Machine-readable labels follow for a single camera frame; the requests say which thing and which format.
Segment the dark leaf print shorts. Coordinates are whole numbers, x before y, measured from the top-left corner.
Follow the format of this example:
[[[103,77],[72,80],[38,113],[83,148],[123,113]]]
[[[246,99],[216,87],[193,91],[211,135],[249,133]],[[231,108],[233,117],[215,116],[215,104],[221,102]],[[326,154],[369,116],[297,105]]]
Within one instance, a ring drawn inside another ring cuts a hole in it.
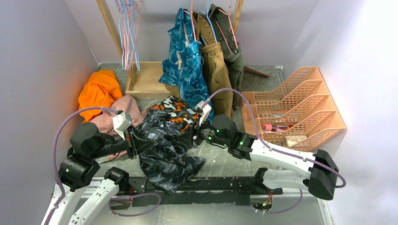
[[[140,168],[157,189],[173,195],[180,185],[194,177],[206,159],[188,156],[186,144],[174,139],[181,136],[176,123],[166,120],[168,113],[149,110],[138,130],[158,145],[139,155]]]

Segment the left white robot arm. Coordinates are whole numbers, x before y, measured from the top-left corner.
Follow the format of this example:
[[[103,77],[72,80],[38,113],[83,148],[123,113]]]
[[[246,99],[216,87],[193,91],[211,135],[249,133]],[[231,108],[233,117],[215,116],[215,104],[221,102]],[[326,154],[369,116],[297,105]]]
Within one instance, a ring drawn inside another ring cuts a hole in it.
[[[120,200],[131,204],[134,198],[142,197],[142,194],[134,194],[129,174],[112,167],[86,202],[76,207],[100,169],[98,158],[123,151],[129,158],[135,158],[158,145],[157,141],[146,138],[133,126],[121,135],[109,135],[87,122],[77,127],[70,143],[68,156],[55,169],[56,185],[42,224],[89,225],[106,204],[111,206],[112,202]]]

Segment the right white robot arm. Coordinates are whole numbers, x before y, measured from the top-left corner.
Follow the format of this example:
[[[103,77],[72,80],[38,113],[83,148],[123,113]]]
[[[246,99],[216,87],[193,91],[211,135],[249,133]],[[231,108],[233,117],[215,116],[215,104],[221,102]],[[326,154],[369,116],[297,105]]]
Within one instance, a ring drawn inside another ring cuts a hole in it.
[[[281,171],[268,168],[257,170],[253,188],[258,194],[278,188],[294,188],[306,190],[317,198],[330,201],[339,187],[338,167],[328,152],[301,152],[271,144],[254,135],[238,131],[236,123],[225,115],[216,116],[212,125],[199,119],[189,125],[176,140],[190,148],[194,144],[207,142],[226,148],[235,158],[281,167]]]

